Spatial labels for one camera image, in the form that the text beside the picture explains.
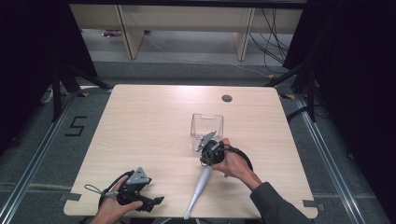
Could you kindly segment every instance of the tabletop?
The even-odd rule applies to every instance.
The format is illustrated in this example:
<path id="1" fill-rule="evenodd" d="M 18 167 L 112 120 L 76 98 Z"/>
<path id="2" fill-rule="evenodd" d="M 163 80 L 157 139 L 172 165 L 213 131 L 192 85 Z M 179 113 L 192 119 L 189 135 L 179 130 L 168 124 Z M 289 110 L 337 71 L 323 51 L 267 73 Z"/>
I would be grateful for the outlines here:
<path id="1" fill-rule="evenodd" d="M 231 96 L 231 102 L 223 96 Z M 191 146 L 193 114 L 222 115 L 223 136 L 250 158 L 255 173 L 307 217 L 313 201 L 303 166 L 276 90 L 263 87 L 117 85 L 110 95 L 71 193 L 69 216 L 93 216 L 99 194 L 119 175 L 142 167 L 152 181 L 140 192 L 161 204 L 131 217 L 184 217 L 204 169 Z M 260 218 L 249 189 L 213 171 L 191 217 Z"/>

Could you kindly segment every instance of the human hand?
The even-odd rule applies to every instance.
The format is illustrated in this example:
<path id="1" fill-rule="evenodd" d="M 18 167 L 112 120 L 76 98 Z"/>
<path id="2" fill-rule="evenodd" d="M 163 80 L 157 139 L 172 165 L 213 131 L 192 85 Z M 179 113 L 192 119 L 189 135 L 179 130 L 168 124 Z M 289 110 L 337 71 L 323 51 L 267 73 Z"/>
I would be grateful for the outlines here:
<path id="1" fill-rule="evenodd" d="M 111 191 L 117 191 L 121 184 L 128 178 L 128 176 L 124 176 L 122 179 L 114 185 Z M 140 206 L 143 205 L 143 202 L 136 201 L 132 203 L 128 203 L 125 205 L 120 205 L 117 202 L 117 198 L 114 196 L 105 198 L 100 206 L 98 212 L 96 213 L 95 217 L 93 218 L 91 224 L 117 224 L 120 223 L 125 214 L 130 211 L 133 211 Z"/>
<path id="2" fill-rule="evenodd" d="M 223 138 L 220 142 L 224 144 L 225 148 L 231 145 L 228 138 Z M 245 159 L 232 151 L 224 151 L 224 160 L 213 164 L 212 169 L 223 172 L 224 177 L 231 176 L 240 179 L 251 190 L 254 190 L 262 183 L 259 177 L 250 170 Z"/>

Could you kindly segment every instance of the black sleeve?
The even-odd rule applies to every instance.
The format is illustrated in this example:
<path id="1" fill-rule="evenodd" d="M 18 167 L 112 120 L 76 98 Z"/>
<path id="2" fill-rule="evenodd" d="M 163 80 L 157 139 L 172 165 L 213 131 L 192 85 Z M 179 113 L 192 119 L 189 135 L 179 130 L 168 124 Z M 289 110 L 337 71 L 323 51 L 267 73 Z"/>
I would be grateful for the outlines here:
<path id="1" fill-rule="evenodd" d="M 271 186 L 265 182 L 250 194 L 265 224 L 312 224 L 312 221 L 291 203 L 286 202 Z"/>

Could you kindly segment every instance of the black circle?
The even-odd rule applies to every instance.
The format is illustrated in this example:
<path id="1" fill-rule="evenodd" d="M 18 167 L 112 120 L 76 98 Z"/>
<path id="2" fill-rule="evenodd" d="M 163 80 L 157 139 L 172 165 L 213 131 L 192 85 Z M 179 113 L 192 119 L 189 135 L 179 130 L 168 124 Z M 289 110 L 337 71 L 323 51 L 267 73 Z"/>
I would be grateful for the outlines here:
<path id="1" fill-rule="evenodd" d="M 233 97 L 231 95 L 223 95 L 221 97 L 221 99 L 226 102 L 226 103 L 230 103 L 233 100 Z"/>

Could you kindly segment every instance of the transparent container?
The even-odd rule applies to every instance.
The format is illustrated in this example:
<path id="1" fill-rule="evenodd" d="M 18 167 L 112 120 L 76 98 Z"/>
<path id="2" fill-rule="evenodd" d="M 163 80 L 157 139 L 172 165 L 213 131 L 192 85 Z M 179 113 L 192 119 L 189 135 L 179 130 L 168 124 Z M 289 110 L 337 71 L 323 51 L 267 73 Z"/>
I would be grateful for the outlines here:
<path id="1" fill-rule="evenodd" d="M 204 135 L 216 131 L 212 137 L 219 141 L 223 136 L 224 117 L 222 115 L 193 114 L 191 121 L 191 142 L 192 149 L 197 150 Z"/>

